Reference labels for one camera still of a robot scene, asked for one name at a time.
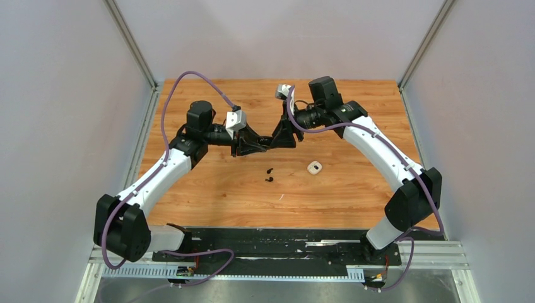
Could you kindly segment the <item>white earbud charging case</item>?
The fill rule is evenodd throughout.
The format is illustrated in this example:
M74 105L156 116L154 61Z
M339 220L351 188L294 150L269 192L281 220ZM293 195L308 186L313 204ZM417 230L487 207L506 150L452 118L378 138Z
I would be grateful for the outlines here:
M307 171L311 175L317 175L322 170L322 164L318 161L313 161L307 166Z

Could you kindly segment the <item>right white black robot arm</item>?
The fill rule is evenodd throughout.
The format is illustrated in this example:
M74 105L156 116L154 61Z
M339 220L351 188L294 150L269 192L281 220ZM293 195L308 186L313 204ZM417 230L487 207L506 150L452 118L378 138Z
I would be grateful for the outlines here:
M380 172L394 194L384 207L384 217L365 234L360 246L363 260L377 263L388 245L430 215L438 214L442 175L436 168L425 169L405 155L358 102L345 102L330 76L310 81L309 90L312 103L298 109L295 87L278 85L276 98L283 101L282 129L273 136L284 134L302 140L304 133L334 131Z

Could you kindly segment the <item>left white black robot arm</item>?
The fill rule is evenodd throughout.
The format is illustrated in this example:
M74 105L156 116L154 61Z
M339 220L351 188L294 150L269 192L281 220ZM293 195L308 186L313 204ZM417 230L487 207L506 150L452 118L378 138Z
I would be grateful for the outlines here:
M163 195L188 174L207 154L211 145L229 146L234 157L269 149L272 137L257 134L240 107L228 112L224 124L217 124L210 102L191 103L185 124L167 143L161 158L129 188L97 202L93 241L104 253L112 252L136 262L146 252L169 251L175 259L192 256L193 243L185 228L168 224L150 227L147 216Z

